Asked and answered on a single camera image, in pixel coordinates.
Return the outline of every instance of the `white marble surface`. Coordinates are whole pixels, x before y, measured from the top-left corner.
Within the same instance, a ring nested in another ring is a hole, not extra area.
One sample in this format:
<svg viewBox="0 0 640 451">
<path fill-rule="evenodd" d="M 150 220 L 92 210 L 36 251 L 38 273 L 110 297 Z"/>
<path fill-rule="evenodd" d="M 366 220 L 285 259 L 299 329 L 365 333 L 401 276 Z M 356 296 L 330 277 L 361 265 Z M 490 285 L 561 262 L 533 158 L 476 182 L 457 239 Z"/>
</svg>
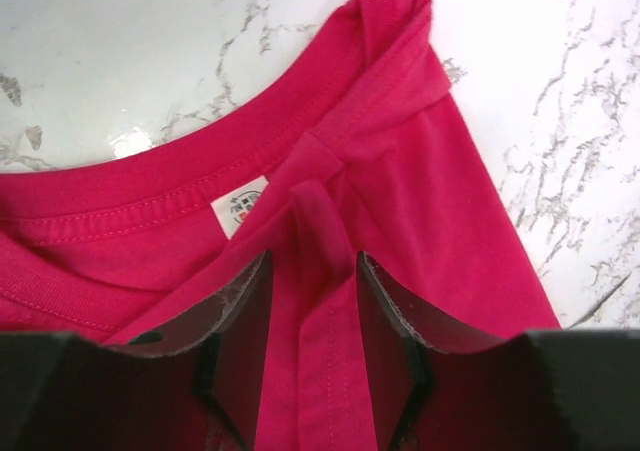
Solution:
<svg viewBox="0 0 640 451">
<path fill-rule="evenodd" d="M 196 130 L 344 1 L 0 0 L 0 171 Z M 435 0 L 433 40 L 562 323 L 640 325 L 640 0 Z"/>
</svg>

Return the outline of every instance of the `red fabric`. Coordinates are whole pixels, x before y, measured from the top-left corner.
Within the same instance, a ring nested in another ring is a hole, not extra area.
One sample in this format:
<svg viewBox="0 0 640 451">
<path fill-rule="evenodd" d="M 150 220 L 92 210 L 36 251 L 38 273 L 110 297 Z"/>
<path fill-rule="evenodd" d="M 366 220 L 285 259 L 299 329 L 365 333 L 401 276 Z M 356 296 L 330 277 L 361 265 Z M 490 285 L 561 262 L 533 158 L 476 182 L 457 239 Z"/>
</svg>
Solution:
<svg viewBox="0 0 640 451">
<path fill-rule="evenodd" d="M 0 176 L 0 329 L 125 342 L 271 249 L 256 449 L 327 451 L 376 449 L 357 251 L 485 331 L 556 327 L 430 25 L 430 0 L 351 0 L 222 120 L 123 160 Z M 227 241 L 209 203 L 260 175 L 270 184 Z"/>
</svg>

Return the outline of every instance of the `red shirt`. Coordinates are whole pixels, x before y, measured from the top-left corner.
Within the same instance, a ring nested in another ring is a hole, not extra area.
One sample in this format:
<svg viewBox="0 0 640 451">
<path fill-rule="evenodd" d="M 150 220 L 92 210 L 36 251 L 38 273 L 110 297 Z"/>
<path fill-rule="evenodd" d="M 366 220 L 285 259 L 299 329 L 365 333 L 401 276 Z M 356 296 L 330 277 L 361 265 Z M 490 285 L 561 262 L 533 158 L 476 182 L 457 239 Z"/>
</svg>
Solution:
<svg viewBox="0 0 640 451">
<path fill-rule="evenodd" d="M 376 449 L 359 250 L 488 332 L 557 326 L 430 26 L 430 0 L 351 0 L 220 121 L 122 160 L 0 176 L 0 329 L 126 342 L 271 249 L 256 449 L 328 451 Z M 269 184 L 229 240 L 210 204 L 259 176 Z"/>
</svg>

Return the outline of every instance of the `pink cloth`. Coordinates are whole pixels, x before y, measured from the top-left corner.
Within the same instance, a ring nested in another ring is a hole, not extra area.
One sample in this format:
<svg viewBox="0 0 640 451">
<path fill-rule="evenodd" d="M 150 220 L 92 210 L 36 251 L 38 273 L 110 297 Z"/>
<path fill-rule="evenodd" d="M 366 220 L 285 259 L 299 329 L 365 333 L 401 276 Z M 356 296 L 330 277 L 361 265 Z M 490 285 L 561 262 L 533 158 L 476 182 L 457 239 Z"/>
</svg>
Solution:
<svg viewBox="0 0 640 451">
<path fill-rule="evenodd" d="M 122 160 L 0 176 L 0 329 L 126 342 L 271 249 L 256 449 L 329 451 L 376 449 L 359 250 L 490 333 L 556 327 L 430 26 L 430 0 L 350 0 L 220 121 Z M 210 203 L 261 175 L 269 185 L 227 240 Z"/>
</svg>

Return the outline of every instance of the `white tag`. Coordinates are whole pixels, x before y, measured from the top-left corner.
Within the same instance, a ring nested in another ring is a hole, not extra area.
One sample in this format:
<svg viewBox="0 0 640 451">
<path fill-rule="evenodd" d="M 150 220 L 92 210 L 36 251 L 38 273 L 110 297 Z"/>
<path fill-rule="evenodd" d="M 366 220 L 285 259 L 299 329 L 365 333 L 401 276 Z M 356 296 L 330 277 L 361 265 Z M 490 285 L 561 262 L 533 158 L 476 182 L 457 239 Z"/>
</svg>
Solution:
<svg viewBox="0 0 640 451">
<path fill-rule="evenodd" d="M 211 207 L 227 239 L 238 230 L 269 182 L 264 176 L 220 196 Z"/>
</svg>

